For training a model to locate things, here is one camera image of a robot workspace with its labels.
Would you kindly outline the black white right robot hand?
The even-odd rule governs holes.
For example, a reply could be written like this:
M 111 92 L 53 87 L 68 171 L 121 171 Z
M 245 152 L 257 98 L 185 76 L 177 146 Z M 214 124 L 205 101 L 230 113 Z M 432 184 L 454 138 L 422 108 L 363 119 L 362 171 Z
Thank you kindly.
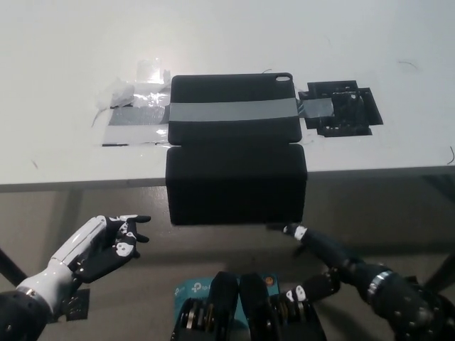
M 322 232 L 300 224 L 289 224 L 283 228 L 283 233 L 298 240 L 304 249 L 328 268 L 337 270 L 341 282 L 355 287 L 368 304 L 373 303 L 379 290 L 392 278 L 392 271 L 388 267 L 366 263 L 350 249 Z

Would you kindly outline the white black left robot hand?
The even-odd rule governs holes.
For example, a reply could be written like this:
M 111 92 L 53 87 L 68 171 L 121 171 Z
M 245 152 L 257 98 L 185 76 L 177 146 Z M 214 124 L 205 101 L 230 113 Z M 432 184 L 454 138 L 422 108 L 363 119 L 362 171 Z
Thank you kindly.
M 92 283 L 140 257 L 137 244 L 149 238 L 137 232 L 137 225 L 150 220 L 146 215 L 90 218 L 51 256 L 44 270 L 24 279 L 16 290 L 55 316 L 81 284 Z

